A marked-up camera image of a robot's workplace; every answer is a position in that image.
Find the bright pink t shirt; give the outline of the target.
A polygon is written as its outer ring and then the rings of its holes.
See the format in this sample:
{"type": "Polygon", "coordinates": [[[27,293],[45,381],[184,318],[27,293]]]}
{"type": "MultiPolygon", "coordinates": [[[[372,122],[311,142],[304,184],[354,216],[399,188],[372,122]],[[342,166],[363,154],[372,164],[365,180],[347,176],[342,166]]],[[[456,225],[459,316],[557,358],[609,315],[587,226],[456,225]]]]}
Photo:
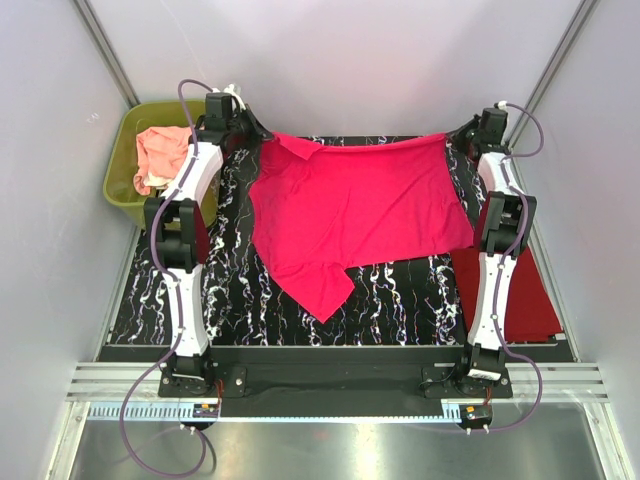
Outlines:
{"type": "Polygon", "coordinates": [[[444,134],[360,147],[281,133],[265,142],[249,196],[269,276],[326,322],[354,289],[347,269],[470,246],[445,147],[444,134]]]}

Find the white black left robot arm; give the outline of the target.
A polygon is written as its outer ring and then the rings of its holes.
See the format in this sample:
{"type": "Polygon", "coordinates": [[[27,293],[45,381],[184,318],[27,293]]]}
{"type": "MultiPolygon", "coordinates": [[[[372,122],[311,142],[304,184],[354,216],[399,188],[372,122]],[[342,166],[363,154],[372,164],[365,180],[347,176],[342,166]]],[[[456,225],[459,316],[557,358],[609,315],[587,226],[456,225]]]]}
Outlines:
{"type": "Polygon", "coordinates": [[[210,240],[202,203],[225,158],[251,140],[272,137],[242,100],[234,84],[208,92],[204,113],[186,114],[185,160],[166,192],[149,198],[144,217],[150,252],[165,282],[170,307],[169,351],[159,362],[162,383],[196,396],[215,386],[216,372],[205,331],[201,276],[210,240]]]}

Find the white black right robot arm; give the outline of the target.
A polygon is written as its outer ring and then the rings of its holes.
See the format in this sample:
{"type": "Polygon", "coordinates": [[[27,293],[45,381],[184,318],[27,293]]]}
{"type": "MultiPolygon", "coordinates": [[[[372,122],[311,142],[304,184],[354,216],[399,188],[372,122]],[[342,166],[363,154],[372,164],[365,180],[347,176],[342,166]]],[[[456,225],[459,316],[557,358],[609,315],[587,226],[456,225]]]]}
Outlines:
{"type": "Polygon", "coordinates": [[[479,262],[475,313],[463,353],[452,372],[453,386],[470,397],[508,383],[508,295],[537,208],[536,198],[525,194],[518,184],[512,168],[513,155],[503,140],[510,108],[521,109],[511,102],[498,102],[454,136],[475,163],[486,189],[474,233],[479,262]]]}

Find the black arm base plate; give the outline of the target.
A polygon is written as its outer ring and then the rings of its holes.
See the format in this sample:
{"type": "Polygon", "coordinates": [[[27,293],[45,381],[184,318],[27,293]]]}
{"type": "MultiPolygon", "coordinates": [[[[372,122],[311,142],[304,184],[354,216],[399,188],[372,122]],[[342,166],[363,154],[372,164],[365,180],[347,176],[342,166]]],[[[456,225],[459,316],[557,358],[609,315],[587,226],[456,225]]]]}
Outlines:
{"type": "Polygon", "coordinates": [[[168,365],[159,394],[219,398],[226,419],[427,417],[443,399],[481,399],[453,384],[469,356],[463,346],[216,347],[201,376],[168,365]]]}

